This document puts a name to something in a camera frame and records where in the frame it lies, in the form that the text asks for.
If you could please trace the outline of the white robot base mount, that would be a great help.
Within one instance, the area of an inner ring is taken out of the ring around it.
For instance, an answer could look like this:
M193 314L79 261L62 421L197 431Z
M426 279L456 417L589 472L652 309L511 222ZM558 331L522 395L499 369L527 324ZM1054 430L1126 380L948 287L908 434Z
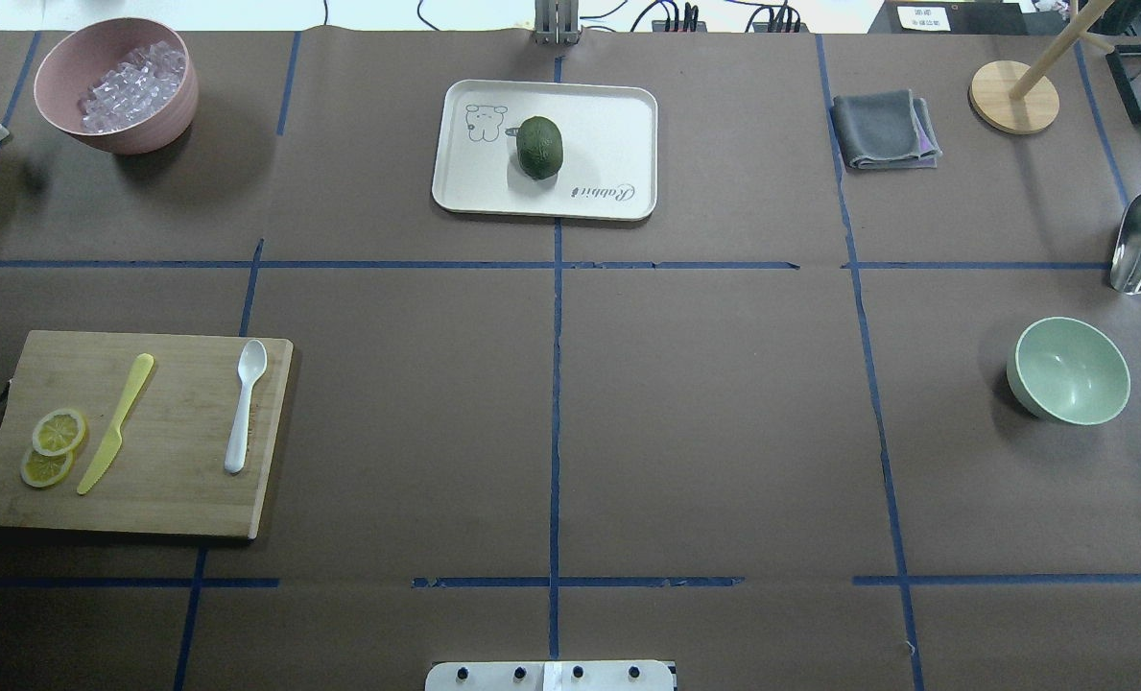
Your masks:
M424 690L677 690L675 664L654 659L438 662Z

